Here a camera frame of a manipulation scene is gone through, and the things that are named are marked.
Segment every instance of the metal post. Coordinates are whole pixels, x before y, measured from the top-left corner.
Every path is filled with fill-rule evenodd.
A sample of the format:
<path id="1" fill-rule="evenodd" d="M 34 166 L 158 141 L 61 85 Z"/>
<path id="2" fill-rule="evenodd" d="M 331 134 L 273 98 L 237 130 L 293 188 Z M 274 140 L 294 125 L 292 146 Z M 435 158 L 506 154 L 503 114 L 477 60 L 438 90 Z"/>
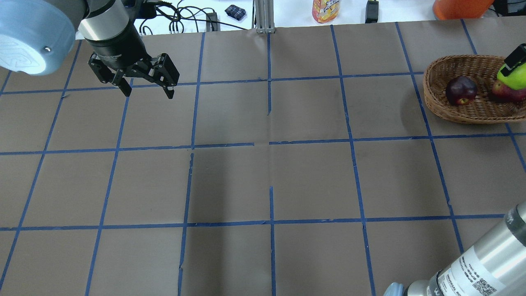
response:
<path id="1" fill-rule="evenodd" d="M 274 33 L 274 0 L 255 0 L 256 32 Z"/>

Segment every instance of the blue plaid object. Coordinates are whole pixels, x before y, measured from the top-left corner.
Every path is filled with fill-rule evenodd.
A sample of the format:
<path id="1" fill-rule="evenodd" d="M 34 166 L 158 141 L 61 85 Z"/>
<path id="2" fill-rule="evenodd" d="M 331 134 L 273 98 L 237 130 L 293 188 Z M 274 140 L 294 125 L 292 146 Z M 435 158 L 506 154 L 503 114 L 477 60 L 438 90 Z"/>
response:
<path id="1" fill-rule="evenodd" d="M 241 7 L 237 7 L 236 5 L 230 5 L 227 9 L 225 9 L 225 12 L 228 14 L 228 16 L 231 16 L 237 20 L 242 19 L 247 14 L 246 10 Z"/>

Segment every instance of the light blue joint cap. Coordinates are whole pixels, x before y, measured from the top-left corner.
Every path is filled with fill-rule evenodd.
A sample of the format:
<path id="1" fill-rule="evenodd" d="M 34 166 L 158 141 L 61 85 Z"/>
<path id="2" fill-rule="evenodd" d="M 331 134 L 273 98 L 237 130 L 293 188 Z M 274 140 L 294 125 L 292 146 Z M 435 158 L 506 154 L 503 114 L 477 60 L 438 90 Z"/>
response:
<path id="1" fill-rule="evenodd" d="M 1 0 L 0 66 L 14 72 L 55 72 L 73 48 L 75 28 L 43 0 Z"/>
<path id="2" fill-rule="evenodd" d="M 399 283 L 392 283 L 383 294 L 383 296 L 402 296 L 403 285 Z"/>

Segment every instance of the chip bag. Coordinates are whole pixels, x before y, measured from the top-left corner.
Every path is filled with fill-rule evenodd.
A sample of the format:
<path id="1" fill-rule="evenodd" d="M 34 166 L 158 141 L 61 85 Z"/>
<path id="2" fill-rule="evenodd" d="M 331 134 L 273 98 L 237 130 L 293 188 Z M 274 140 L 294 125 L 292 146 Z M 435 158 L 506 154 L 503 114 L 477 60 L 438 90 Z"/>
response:
<path id="1" fill-rule="evenodd" d="M 312 4 L 312 17 L 318 23 L 333 20 L 340 11 L 340 0 L 314 0 Z"/>

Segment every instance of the wicker basket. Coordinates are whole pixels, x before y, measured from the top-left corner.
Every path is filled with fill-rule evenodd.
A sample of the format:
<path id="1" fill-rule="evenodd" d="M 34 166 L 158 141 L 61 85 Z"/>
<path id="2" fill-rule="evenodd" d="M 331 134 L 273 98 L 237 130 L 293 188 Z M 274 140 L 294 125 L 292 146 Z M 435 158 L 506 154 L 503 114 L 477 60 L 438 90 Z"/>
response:
<path id="1" fill-rule="evenodd" d="M 496 103 L 488 99 L 504 57 L 488 55 L 445 56 L 434 61 L 424 73 L 424 101 L 437 116 L 463 124 L 492 124 L 526 120 L 526 102 Z M 448 82 L 469 77 L 478 87 L 475 102 L 453 106 L 446 98 Z"/>

